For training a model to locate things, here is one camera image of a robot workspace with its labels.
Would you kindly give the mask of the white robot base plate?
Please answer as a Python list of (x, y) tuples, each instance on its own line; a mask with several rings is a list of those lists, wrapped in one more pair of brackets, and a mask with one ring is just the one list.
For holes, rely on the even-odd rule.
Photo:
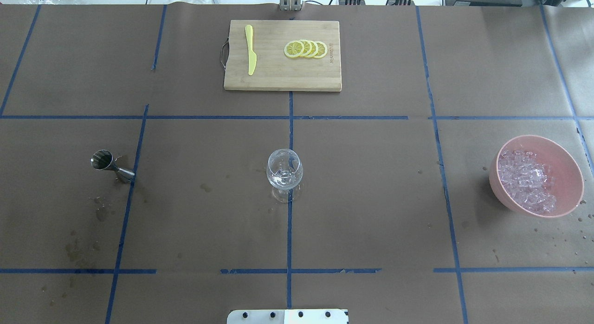
[(256, 309), (235, 310), (227, 324), (348, 324), (344, 309)]

